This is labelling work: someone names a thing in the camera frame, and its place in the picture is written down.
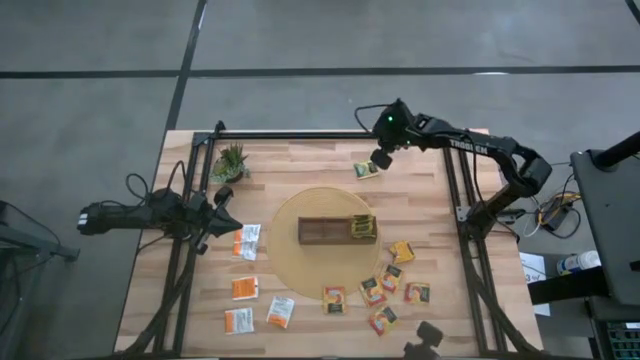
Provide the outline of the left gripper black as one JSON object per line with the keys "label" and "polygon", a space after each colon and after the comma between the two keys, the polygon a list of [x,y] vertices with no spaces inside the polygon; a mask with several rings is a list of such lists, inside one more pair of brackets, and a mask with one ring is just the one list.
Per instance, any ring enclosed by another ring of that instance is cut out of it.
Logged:
{"label": "left gripper black", "polygon": [[198,255],[206,252],[206,241],[210,235],[220,237],[243,228],[242,223],[234,219],[226,209],[233,196],[233,190],[229,186],[216,191],[213,205],[203,192],[196,192],[191,196],[188,209],[195,212],[191,217],[195,230],[191,244]]}

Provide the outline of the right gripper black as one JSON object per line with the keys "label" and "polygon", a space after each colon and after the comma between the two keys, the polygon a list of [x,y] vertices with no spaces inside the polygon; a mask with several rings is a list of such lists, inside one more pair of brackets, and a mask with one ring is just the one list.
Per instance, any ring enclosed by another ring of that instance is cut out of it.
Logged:
{"label": "right gripper black", "polygon": [[393,161],[390,154],[395,151],[417,147],[424,152],[424,139],[420,134],[424,120],[424,114],[413,114],[400,98],[387,105],[372,129],[379,148],[372,152],[370,160],[378,168],[387,170]]}

